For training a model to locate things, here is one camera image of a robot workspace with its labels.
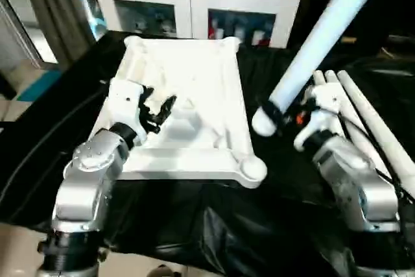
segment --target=black fabric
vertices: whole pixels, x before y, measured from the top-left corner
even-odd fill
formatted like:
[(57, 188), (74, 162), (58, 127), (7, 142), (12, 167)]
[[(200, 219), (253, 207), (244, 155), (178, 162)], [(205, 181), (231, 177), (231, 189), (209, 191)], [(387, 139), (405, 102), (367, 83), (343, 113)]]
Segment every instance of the black fabric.
[(355, 232), (350, 249), (358, 266), (390, 270), (409, 270), (413, 261), (401, 243), (401, 233)]
[(0, 74), (0, 94), (3, 94), (8, 100), (13, 99), (17, 94), (12, 85), (2, 74)]
[[(0, 221), (39, 231), (49, 228), (62, 169), (71, 151), (87, 138), (104, 94), (31, 150), (53, 125), (102, 87), (100, 80), (115, 74), (126, 35), (107, 33), (16, 126), (0, 134), (0, 151), (6, 155), (0, 175)], [(278, 49), (238, 52), (248, 120), (294, 54)], [(349, 71), (413, 157), (414, 63), (356, 61), (346, 55), (331, 56), (322, 64), (323, 70), (341, 68)], [(271, 138), (251, 129), (255, 153), (268, 167), (257, 189), (231, 182), (118, 181), (104, 231), (106, 244), (116, 252), (227, 276), (349, 276), (348, 233), (331, 192), (306, 155), (294, 150), (293, 137), (290, 128)]]

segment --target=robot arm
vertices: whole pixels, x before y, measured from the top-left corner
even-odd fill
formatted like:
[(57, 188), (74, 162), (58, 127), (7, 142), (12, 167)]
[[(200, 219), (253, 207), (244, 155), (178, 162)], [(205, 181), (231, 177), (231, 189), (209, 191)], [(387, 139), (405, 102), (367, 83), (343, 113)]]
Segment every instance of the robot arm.
[(310, 157), (335, 196), (349, 229), (352, 272), (415, 276), (414, 259), (403, 235), (406, 222), (399, 214), (399, 191), (379, 175), (367, 154), (330, 130), (342, 105), (341, 88), (336, 82), (306, 91), (301, 115), (309, 122), (302, 125), (294, 147)]
[(135, 136), (129, 126), (116, 123), (76, 149), (56, 196), (53, 231), (38, 247), (45, 257), (37, 276), (98, 275), (100, 231)]
[(130, 150), (160, 131), (170, 114), (175, 96), (169, 97), (158, 115), (144, 105), (152, 90), (128, 79), (115, 77), (108, 102), (114, 124), (100, 129), (81, 144), (64, 169), (52, 216), (52, 231), (38, 246), (44, 254), (37, 276), (93, 277), (98, 275), (102, 254), (101, 231), (115, 181)]

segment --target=cable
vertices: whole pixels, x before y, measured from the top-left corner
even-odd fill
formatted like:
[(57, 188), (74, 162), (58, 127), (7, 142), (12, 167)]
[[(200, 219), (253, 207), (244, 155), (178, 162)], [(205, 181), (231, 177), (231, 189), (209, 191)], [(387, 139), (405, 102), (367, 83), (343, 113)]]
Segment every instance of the cable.
[(389, 184), (392, 184), (395, 188), (397, 188), (400, 192), (402, 192), (403, 196), (411, 201), (411, 203), (415, 203), (415, 198), (404, 188), (401, 184), (395, 183), (389, 176), (385, 175), (380, 170), (376, 169), (376, 172), (379, 176), (381, 176), (384, 180), (386, 180)]
[(389, 51), (387, 51), (384, 47), (382, 47), (381, 50), (384, 54), (386, 54), (390, 58), (395, 58), (395, 56), (392, 53), (390, 53)]
[(10, 187), (10, 185), (13, 182), (13, 179), (16, 177), (17, 173), (19, 172), (19, 170), (27, 163), (27, 160), (34, 154), (34, 152), (36, 152), (37, 149), (39, 149), (39, 147), (45, 143), (45, 141), (47, 139), (50, 138), (50, 136), (53, 134), (53, 132), (55, 132), (56, 130), (58, 130), (58, 128), (60, 126), (62, 126), (70, 117), (73, 116), (73, 114), (75, 114), (77, 111), (79, 111), (81, 108), (83, 108), (85, 105), (89, 104), (90, 102), (92, 102), (93, 100), (95, 100), (99, 95), (101, 95), (102, 93), (104, 93), (104, 91), (106, 91), (107, 88), (106, 87), (102, 87), (100, 88), (98, 91), (96, 91), (94, 94), (90, 95), (88, 98), (86, 98), (85, 100), (83, 100), (81, 103), (79, 103), (78, 105), (76, 105), (65, 117), (63, 117), (59, 122), (57, 122), (40, 140), (39, 142), (37, 142), (37, 144), (35, 146), (33, 146), (33, 148), (27, 153), (27, 155), (24, 157), (24, 159), (20, 162), (20, 164), (18, 165), (17, 168), (14, 169), (13, 173), (9, 176), (9, 178), (7, 179), (6, 185), (3, 188), (3, 190), (1, 191), (0, 194), (0, 206), (1, 203), (3, 202), (6, 193)]

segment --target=cabinet door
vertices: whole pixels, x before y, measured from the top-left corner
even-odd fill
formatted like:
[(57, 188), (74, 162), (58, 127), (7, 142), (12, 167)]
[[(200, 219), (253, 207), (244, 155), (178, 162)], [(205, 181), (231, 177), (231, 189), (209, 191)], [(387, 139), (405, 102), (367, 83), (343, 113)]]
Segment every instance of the cabinet door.
[(214, 32), (214, 28), (220, 28), (223, 29), (221, 34), (224, 33), (225, 36), (243, 36), (245, 43), (258, 44), (261, 40), (256, 40), (255, 37), (262, 33), (265, 45), (282, 48), (287, 45), (299, 2), (300, 0), (191, 0), (193, 37), (206, 39)]
[(191, 38), (190, 0), (98, 0), (108, 29)]

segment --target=white tray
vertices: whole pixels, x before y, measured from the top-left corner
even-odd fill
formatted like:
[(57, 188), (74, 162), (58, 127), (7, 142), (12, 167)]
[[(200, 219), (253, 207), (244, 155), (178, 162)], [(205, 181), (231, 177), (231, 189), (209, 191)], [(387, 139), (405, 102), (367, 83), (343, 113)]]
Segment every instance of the white tray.
[[(131, 150), (119, 179), (225, 179), (257, 187), (267, 168), (252, 149), (235, 55), (238, 39), (131, 36), (124, 42), (135, 52), (129, 78), (155, 89), (146, 104), (154, 110), (171, 94), (177, 100), (160, 133), (150, 133)], [(121, 68), (117, 76), (125, 75)], [(104, 102), (91, 135), (113, 122)]]

